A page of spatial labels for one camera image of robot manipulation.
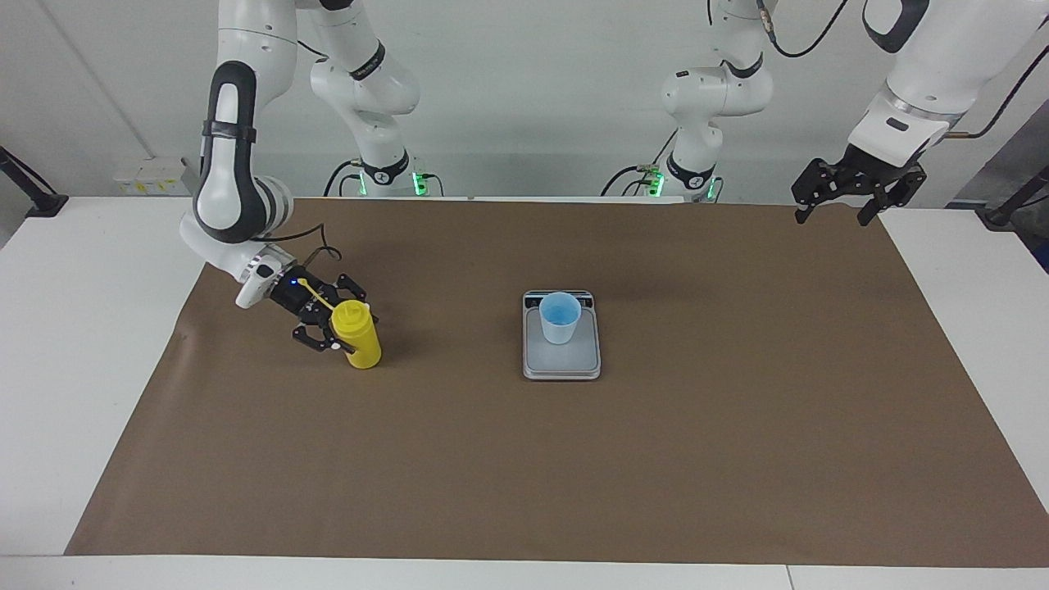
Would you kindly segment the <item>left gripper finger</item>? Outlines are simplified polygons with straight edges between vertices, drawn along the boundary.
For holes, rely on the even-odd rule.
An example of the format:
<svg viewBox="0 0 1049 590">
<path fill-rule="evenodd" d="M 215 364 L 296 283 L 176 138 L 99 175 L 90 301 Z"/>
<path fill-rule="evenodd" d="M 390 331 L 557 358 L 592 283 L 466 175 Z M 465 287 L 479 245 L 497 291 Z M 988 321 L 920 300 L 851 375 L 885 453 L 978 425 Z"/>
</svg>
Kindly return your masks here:
<svg viewBox="0 0 1049 590">
<path fill-rule="evenodd" d="M 857 213 L 857 222 L 866 227 L 879 214 L 894 207 L 903 207 L 918 192 L 922 183 L 928 178 L 924 168 L 909 168 L 899 180 L 889 184 L 882 182 L 870 183 L 870 199 Z"/>
<path fill-rule="evenodd" d="M 817 206 L 842 196 L 839 180 L 842 166 L 829 164 L 825 160 L 812 160 L 792 184 L 792 195 L 797 203 L 795 220 L 802 225 Z"/>
</svg>

